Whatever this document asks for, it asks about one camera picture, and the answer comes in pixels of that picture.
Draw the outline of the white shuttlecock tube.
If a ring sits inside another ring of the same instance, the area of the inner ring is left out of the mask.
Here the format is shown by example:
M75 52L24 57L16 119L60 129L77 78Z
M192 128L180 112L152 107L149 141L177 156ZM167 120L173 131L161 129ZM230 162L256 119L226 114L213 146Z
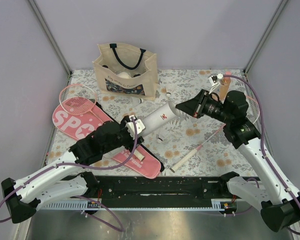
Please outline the white shuttlecock tube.
M175 118L180 117L181 114L181 111L176 108L176 104L171 100L168 101L141 120L145 129L138 136L148 136Z

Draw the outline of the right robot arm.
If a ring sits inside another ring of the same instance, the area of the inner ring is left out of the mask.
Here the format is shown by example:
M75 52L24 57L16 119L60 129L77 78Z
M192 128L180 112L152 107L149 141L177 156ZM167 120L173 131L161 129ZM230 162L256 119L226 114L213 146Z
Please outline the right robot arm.
M243 92L229 91L224 102L220 102L204 89L194 98L176 105L191 117L209 116L225 124L226 139L249 162L265 189L246 182L236 173L227 173L221 176L218 194L223 198L235 195L246 201L260 212L270 230L278 232L300 221L300 190L269 154L262 135L247 118L248 107Z

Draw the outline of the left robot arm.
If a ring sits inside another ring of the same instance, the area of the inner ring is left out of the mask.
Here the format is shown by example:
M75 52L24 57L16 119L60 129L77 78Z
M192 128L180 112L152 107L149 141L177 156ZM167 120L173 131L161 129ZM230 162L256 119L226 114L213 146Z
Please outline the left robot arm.
M144 123L134 115L125 116L120 123L106 121L86 137L78 140L61 157L40 170L17 180L10 177L1 182L3 200L12 223L18 224L31 218L40 208L62 198L97 195L99 186L92 181L92 174L58 187L57 182L82 169L93 169L92 164L103 156L121 147L130 152L132 158L139 144L143 142L140 134L145 130Z

